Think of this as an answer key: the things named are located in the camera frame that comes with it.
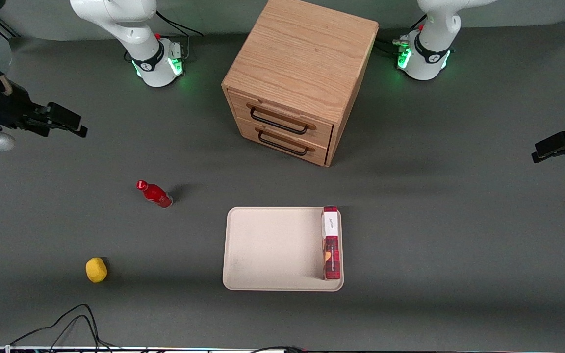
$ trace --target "gray table surface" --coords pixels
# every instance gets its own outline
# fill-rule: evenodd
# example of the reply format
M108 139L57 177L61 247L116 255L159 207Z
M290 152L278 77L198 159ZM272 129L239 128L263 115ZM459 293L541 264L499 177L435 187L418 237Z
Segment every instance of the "gray table surface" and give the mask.
M220 82L244 38L195 38L161 89L116 41L13 43L10 78L89 134L14 132L0 153L0 344L88 303L128 346L565 351L565 158L530 156L565 130L565 23L464 29L432 82L375 52L331 168L240 137ZM339 292L224 288L228 210L332 204ZM62 344L91 342L79 325Z

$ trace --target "yellow sponge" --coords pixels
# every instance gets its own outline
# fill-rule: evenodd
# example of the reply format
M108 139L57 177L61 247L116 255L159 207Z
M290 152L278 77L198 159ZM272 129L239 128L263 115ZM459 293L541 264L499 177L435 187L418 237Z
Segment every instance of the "yellow sponge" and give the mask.
M106 264L99 257L93 257L87 261L87 277L93 283L100 283L108 275Z

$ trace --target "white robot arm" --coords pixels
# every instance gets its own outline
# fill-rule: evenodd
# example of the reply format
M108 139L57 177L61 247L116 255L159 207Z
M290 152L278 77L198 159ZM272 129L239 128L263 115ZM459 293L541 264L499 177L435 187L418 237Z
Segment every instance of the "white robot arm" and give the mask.
M156 13L156 0L70 0L83 20L112 34L132 56L137 74L152 87L162 87L182 74L179 43L157 38L145 22ZM137 23L122 26L119 23Z
M403 48L397 67L416 80L435 78L446 66L450 45L462 28L462 19L457 11L496 1L417 0L427 20L422 30L413 29L400 40L394 40L394 44Z

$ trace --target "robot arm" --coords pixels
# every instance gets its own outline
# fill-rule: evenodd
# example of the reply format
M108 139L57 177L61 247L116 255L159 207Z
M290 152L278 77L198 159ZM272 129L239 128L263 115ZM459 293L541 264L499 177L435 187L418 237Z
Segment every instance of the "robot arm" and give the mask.
M182 74L179 43L157 38L144 23L156 13L156 0L70 0L83 20L105 29L121 42L137 74L151 87L162 87ZM119 23L136 23L122 26Z
M395 40L402 54L398 68L416 80L431 80L446 66L449 48L462 28L457 12L469 7L491 4L497 0L417 0L426 13L424 29L413 29Z
M146 60L159 47L145 23L156 13L155 0L71 0L71 7L83 20L105 29L123 44L132 58ZM117 23L137 23L129 27Z
M86 137L87 128L80 121L79 115L56 103L47 107L33 103L23 87L0 71L0 151L14 147L14 138L2 132L2 127L28 130L45 137L51 129L62 129Z

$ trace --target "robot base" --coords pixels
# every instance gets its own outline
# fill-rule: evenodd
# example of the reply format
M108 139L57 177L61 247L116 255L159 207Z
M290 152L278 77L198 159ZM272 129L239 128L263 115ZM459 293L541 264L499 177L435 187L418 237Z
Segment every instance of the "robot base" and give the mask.
M401 42L412 43L418 33L419 31L416 29L409 34L402 35L400 38ZM436 63L427 63L424 56L418 53L415 47L412 48L408 45L398 57L397 68L406 72L407 75L415 80L427 81L435 78L446 67L446 60L448 60L449 55L450 51Z
M182 75L184 68L182 67L182 49L180 43L174 43L166 38L159 40L164 46L164 57L156 65L153 71L140 70L137 65L132 62L136 69L136 74L150 87L163 87Z

